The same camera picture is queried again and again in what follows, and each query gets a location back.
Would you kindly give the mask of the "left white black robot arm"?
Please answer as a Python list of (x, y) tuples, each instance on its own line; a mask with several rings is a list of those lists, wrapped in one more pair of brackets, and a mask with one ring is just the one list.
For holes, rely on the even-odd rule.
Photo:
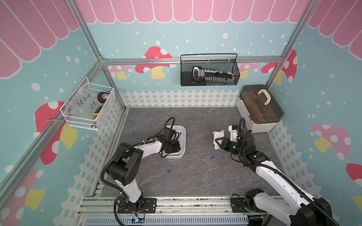
[(166, 159), (181, 159), (184, 156), (186, 129), (174, 123), (175, 118), (170, 117), (161, 131), (146, 141), (121, 143), (102, 169), (102, 183), (120, 192), (121, 201), (125, 201), (127, 210), (137, 213), (146, 208), (144, 195), (136, 181), (142, 159), (153, 154), (160, 154), (161, 158)]

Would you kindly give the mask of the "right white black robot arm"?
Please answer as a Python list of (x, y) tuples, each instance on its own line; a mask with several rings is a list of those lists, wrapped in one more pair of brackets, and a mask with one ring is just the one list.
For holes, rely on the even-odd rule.
[(262, 189), (255, 188), (245, 194), (243, 202), (247, 211), (265, 211), (287, 226), (338, 225), (330, 204), (307, 193), (282, 173), (267, 155), (256, 149), (250, 132), (232, 133), (234, 139), (217, 137), (214, 142), (221, 150), (237, 156), (237, 162), (263, 178), (284, 199), (284, 202), (278, 201)]

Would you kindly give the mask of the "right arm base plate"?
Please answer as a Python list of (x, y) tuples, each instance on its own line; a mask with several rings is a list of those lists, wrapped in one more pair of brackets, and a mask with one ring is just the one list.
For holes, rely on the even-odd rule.
[(233, 213), (245, 213), (245, 214), (256, 214), (256, 215), (265, 215), (266, 212), (258, 208), (250, 209), (246, 207), (244, 202), (244, 197), (233, 196), (230, 198), (231, 208)]

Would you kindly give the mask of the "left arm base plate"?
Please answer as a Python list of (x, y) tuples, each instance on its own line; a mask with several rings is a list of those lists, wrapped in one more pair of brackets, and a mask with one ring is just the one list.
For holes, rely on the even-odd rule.
[(155, 213), (156, 212), (156, 198), (143, 198), (139, 200), (137, 203), (126, 202), (125, 200), (121, 200), (116, 205), (117, 213), (119, 214), (143, 214), (143, 213)]

